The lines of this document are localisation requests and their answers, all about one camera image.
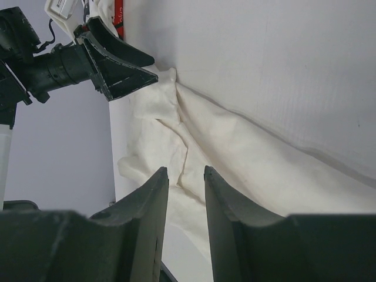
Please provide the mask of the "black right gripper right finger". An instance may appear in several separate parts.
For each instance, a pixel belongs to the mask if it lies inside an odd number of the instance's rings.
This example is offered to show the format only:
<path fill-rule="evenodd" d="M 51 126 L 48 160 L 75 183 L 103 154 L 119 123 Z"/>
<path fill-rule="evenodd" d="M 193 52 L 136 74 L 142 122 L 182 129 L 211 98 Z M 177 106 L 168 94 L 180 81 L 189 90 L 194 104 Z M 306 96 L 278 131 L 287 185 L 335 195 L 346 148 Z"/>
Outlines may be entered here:
<path fill-rule="evenodd" d="M 204 169 L 215 281 L 374 281 L 373 214 L 279 216 Z"/>

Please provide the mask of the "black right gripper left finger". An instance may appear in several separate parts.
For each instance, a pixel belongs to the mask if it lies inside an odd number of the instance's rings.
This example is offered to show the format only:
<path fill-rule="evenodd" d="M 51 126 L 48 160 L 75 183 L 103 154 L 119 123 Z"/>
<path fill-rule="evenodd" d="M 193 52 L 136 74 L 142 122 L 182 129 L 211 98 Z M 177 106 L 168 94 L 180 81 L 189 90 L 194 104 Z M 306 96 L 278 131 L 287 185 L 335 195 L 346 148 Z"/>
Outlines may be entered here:
<path fill-rule="evenodd" d="M 6 201 L 2 281 L 168 281 L 162 263 L 169 179 L 161 167 L 131 194 L 85 217 Z"/>

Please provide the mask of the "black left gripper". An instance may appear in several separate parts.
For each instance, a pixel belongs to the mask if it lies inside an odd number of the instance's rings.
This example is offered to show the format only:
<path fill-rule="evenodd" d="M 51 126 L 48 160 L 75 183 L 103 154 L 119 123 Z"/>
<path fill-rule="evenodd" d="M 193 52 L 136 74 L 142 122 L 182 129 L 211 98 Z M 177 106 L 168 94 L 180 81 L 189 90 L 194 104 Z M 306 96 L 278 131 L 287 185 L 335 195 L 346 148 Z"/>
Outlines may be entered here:
<path fill-rule="evenodd" d="M 87 38 L 91 33 L 95 39 Z M 88 79 L 108 102 L 158 82 L 158 76 L 145 69 L 155 59 L 116 37 L 100 17 L 90 18 L 88 27 L 79 25 L 73 34 Z"/>

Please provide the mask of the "cream white t shirt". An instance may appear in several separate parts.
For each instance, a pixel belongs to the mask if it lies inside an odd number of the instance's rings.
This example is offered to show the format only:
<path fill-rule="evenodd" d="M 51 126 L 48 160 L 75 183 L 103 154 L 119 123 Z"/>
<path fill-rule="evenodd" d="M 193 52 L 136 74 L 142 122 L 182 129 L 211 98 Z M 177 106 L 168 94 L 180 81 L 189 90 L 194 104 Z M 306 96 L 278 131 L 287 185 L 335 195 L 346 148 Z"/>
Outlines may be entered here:
<path fill-rule="evenodd" d="M 307 155 L 176 82 L 176 71 L 130 96 L 131 131 L 119 173 L 138 183 L 169 177 L 167 221 L 210 258 L 204 179 L 211 166 L 267 210 L 374 213 L 375 189 Z"/>

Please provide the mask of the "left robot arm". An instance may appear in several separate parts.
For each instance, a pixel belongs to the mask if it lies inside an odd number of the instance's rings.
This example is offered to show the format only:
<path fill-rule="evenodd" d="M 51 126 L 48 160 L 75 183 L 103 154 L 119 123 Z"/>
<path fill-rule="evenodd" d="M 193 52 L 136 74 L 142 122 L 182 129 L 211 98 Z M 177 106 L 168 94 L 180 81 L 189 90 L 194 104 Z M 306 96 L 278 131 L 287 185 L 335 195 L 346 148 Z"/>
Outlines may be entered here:
<path fill-rule="evenodd" d="M 42 42 L 1 11 L 1 200 L 90 215 L 115 198 L 109 102 L 157 82 L 155 60 L 99 17 Z"/>

